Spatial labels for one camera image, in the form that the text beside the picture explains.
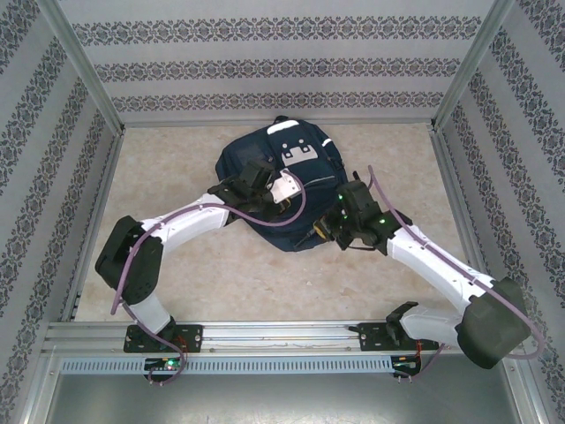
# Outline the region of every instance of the metal plate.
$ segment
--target metal plate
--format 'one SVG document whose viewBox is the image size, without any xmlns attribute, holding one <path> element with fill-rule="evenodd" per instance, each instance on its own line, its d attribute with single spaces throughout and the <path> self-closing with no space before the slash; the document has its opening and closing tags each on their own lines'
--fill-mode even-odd
<svg viewBox="0 0 565 424">
<path fill-rule="evenodd" d="M 202 346 L 201 325 L 177 325 L 177 333 L 182 340 L 177 337 L 172 340 L 172 344 L 183 349 L 188 353 L 199 353 Z M 164 346 L 153 340 L 137 325 L 130 325 L 127 328 L 124 341 L 124 352 L 126 353 L 174 353 L 170 347 Z"/>
<path fill-rule="evenodd" d="M 412 339 L 405 339 L 397 346 L 388 335 L 385 322 L 362 322 L 355 331 L 359 333 L 362 352 L 415 351 L 417 349 L 416 340 Z M 422 342 L 422 352 L 436 351 L 440 347 L 431 340 L 420 340 L 420 342 Z"/>
</svg>

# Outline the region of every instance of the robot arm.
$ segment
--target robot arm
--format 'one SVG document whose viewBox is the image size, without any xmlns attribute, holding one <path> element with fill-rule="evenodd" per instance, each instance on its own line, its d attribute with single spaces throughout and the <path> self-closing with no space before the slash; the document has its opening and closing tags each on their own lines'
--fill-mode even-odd
<svg viewBox="0 0 565 424">
<path fill-rule="evenodd" d="M 147 231 L 160 225 L 141 244 L 128 270 L 122 300 L 137 319 L 154 334 L 171 340 L 175 322 L 154 293 L 162 259 L 177 247 L 199 235 L 222 228 L 237 215 L 221 205 L 245 213 L 259 213 L 270 221 L 283 212 L 289 198 L 300 192 L 299 184 L 285 170 L 275 180 L 275 171 L 267 163 L 251 161 L 239 176 L 223 180 L 208 189 L 193 203 L 165 216 L 140 222 L 130 216 L 120 219 L 96 261 L 95 270 L 106 284 L 117 290 L 129 252 Z"/>
<path fill-rule="evenodd" d="M 403 226 L 394 213 L 380 210 L 362 181 L 351 181 L 337 192 L 336 206 L 314 224 L 318 234 L 336 241 L 342 250 L 360 239 L 421 275 L 455 307 L 438 310 L 405 303 L 387 317 L 388 334 L 395 341 L 409 337 L 458 346 L 474 363 L 491 368 L 530 335 L 521 318 L 477 284 L 492 289 L 524 313 L 521 289 L 510 278 L 496 281 L 477 272 L 396 211 Z"/>
</svg>

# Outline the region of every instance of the metal floor panel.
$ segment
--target metal floor panel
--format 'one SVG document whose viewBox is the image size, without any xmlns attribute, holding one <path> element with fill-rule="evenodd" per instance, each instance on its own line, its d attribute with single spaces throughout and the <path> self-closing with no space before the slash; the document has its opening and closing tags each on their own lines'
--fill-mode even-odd
<svg viewBox="0 0 565 424">
<path fill-rule="evenodd" d="M 187 375 L 149 386 L 136 375 L 60 375 L 52 424 L 511 424 L 501 367 L 441 357 L 420 380 L 384 374 Z"/>
</svg>

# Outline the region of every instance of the beige floor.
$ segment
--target beige floor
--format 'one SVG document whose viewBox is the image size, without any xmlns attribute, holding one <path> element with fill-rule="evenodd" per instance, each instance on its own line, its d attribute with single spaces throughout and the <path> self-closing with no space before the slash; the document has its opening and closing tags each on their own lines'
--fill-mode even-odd
<svg viewBox="0 0 565 424">
<path fill-rule="evenodd" d="M 114 292 L 94 262 L 117 219 L 158 216 L 217 182 L 222 147 L 248 126 L 129 129 L 117 165 L 77 321 L 129 321 L 109 315 Z M 424 125 L 325 125 L 349 173 L 372 164 L 395 206 L 463 259 L 453 216 Z M 448 302 L 422 278 L 378 253 L 326 244 L 278 251 L 243 221 L 179 247 L 162 266 L 157 293 L 182 321 L 380 319 L 406 300 Z"/>
</svg>

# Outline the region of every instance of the navy backpack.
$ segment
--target navy backpack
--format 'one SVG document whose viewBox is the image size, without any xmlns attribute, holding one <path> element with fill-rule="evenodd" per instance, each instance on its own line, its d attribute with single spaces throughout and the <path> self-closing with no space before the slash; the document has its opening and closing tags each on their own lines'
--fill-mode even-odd
<svg viewBox="0 0 565 424">
<path fill-rule="evenodd" d="M 289 225 L 275 228 L 249 225 L 284 252 L 298 252 L 323 243 L 313 231 L 313 223 L 335 204 L 335 189 L 347 182 L 342 157 L 334 142 L 317 125 L 277 117 L 273 125 L 232 141 L 222 151 L 215 172 L 223 180 L 239 174 L 251 159 L 272 163 L 277 171 L 288 168 L 305 186 L 306 206 L 301 216 Z M 300 195 L 277 220 L 290 218 L 299 206 Z"/>
</svg>

